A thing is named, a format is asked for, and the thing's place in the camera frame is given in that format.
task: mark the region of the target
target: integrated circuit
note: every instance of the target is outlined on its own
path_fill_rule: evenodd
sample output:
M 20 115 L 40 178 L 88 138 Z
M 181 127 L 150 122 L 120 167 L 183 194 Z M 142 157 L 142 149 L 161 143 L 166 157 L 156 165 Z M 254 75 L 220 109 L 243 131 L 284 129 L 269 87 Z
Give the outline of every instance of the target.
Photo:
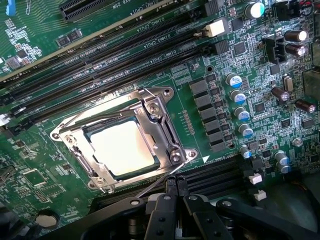
M 242 42 L 239 42 L 239 43 L 233 45 L 233 49 L 234 49 L 235 55 L 238 56 L 238 55 L 244 54 L 246 52 L 246 45 L 242 41 Z
M 254 109 L 255 109 L 256 113 L 260 113 L 260 112 L 265 111 L 266 107 L 265 107 L 265 104 L 262 102 L 262 103 L 254 105 Z
M 290 118 L 281 121 L 281 128 L 287 128 L 291 126 Z

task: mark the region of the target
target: black capacitor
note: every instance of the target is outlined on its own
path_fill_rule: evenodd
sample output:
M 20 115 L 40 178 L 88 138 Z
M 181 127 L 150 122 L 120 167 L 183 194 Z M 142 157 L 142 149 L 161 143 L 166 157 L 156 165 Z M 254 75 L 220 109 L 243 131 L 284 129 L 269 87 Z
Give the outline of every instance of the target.
M 306 53 L 306 47 L 303 45 L 288 43 L 284 48 L 288 54 L 294 55 L 296 57 L 301 57 Z
M 281 101 L 287 101 L 290 98 L 290 94 L 281 89 L 278 86 L 275 86 L 274 88 L 271 89 L 271 93 L 273 96 L 275 96 L 277 99 L 281 100 Z
M 295 101 L 294 105 L 309 114 L 312 114 L 314 111 L 316 111 L 317 107 L 315 104 L 310 103 L 308 101 L 305 101 L 303 99 L 298 99 Z
M 307 32 L 303 30 L 288 30 L 284 34 L 284 39 L 290 42 L 302 42 L 307 39 Z

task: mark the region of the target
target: cpu socket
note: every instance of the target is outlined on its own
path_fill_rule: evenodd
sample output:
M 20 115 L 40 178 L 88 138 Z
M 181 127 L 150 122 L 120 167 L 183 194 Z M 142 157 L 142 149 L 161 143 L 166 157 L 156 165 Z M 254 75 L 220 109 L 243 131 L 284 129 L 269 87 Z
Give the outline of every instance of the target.
M 193 160 L 168 114 L 171 87 L 137 89 L 64 119 L 50 134 L 87 171 L 88 187 L 113 192 Z

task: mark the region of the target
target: white triangle marking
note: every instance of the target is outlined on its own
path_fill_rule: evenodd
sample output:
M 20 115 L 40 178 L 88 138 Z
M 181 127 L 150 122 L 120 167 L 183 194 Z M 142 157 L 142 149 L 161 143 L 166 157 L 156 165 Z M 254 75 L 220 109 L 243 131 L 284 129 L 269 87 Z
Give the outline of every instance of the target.
M 208 155 L 208 156 L 204 156 L 204 157 L 202 158 L 203 162 L 206 163 L 206 162 L 208 161 L 209 157 L 210 157 L 209 155 Z

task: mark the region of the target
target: capacitor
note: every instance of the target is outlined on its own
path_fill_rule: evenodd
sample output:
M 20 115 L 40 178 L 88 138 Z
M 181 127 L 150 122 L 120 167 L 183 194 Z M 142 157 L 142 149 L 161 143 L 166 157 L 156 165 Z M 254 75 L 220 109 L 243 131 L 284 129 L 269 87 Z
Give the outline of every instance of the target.
M 245 138 L 251 138 L 254 134 L 254 131 L 250 128 L 250 126 L 246 123 L 243 123 L 238 128 L 239 133 L 242 134 Z
M 288 165 L 290 162 L 290 159 L 287 157 L 286 153 L 282 150 L 279 150 L 274 154 L 274 159 L 281 165 Z
M 280 101 L 287 101 L 290 98 L 290 94 L 287 91 L 282 90 L 280 87 L 275 86 L 271 89 L 273 96 L 278 98 Z
M 225 83 L 233 88 L 240 88 L 242 85 L 242 79 L 240 76 L 232 72 L 225 77 Z
M 261 2 L 250 2 L 244 8 L 244 15 L 248 19 L 258 19 L 265 12 L 265 5 Z
M 288 30 L 284 34 L 284 39 L 290 42 L 302 42 L 307 39 L 307 32 L 303 30 Z
M 295 101 L 294 105 L 298 108 L 301 109 L 305 112 L 307 112 L 308 114 L 312 114 L 316 111 L 317 107 L 315 104 L 305 101 L 303 99 L 298 99 Z
M 240 90 L 233 90 L 230 92 L 230 99 L 236 104 L 244 104 L 246 101 L 246 95 L 244 95 Z
M 297 45 L 294 43 L 288 43 L 287 45 L 285 45 L 284 49 L 288 54 L 294 55 L 296 57 L 301 57 L 306 53 L 305 46 Z
M 239 152 L 244 159 L 248 159 L 252 155 L 247 145 L 241 145 L 239 148 Z
M 245 122 L 250 119 L 249 112 L 243 107 L 239 106 L 234 111 L 233 114 L 238 118 L 238 120 Z

